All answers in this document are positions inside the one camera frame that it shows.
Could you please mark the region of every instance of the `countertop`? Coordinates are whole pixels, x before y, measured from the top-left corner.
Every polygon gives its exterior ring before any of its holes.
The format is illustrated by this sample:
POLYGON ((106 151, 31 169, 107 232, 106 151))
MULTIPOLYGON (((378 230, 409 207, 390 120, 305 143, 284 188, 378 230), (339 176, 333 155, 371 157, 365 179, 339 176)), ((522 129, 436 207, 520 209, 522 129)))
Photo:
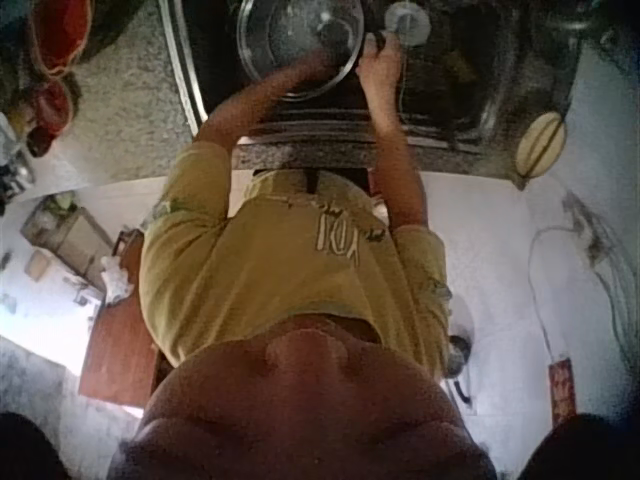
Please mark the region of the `countertop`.
MULTIPOLYGON (((117 42, 74 69, 82 98, 73 124, 32 165, 34 198, 87 186, 161 177, 191 140, 166 47, 158 5, 148 0, 117 42)), ((500 155, 474 156, 412 147, 421 170, 509 178, 500 155)), ((374 161, 366 143, 239 146, 234 168, 364 166, 374 161)))

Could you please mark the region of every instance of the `white plastic bag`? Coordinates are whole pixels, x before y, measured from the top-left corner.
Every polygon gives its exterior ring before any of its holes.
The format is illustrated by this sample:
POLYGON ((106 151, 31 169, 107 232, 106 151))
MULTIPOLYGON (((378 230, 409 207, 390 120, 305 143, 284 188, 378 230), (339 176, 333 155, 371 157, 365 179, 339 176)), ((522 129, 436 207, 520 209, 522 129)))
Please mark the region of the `white plastic bag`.
POLYGON ((129 283, 129 272, 120 268, 120 257, 102 257, 100 260, 104 271, 100 273, 107 287, 107 305, 114 305, 133 293, 133 285, 129 283))

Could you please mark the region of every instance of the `number print on shirt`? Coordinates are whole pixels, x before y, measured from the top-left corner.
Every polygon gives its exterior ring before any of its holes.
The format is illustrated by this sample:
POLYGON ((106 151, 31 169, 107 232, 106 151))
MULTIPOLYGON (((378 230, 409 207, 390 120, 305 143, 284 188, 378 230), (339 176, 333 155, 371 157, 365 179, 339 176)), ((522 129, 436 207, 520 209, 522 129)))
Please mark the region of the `number print on shirt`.
POLYGON ((347 257, 357 267, 360 263, 360 231, 345 217, 344 214, 335 216, 332 212, 320 214, 316 250, 347 257))

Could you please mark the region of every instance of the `shirt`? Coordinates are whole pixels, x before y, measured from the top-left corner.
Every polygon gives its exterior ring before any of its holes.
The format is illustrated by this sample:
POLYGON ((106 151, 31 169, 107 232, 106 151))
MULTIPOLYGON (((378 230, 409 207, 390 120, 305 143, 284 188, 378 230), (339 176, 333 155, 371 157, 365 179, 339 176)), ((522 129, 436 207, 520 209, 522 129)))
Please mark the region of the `shirt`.
POLYGON ((425 226, 390 232, 368 195, 321 171, 256 177, 228 218, 231 162, 197 142, 179 157, 145 236, 140 300, 172 365, 297 314, 366 321, 383 346, 442 375, 448 352, 444 245, 425 226))

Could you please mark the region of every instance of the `metal bowl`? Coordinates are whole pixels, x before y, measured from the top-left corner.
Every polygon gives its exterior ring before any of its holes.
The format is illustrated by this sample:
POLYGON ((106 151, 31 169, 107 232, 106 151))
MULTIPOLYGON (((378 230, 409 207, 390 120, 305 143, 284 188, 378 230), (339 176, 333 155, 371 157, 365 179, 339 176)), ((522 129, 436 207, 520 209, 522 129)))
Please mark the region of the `metal bowl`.
POLYGON ((353 68, 363 37, 359 0, 244 0, 238 16, 238 53, 254 81, 320 48, 341 65, 330 80, 303 85, 285 100, 308 100, 337 85, 353 68))

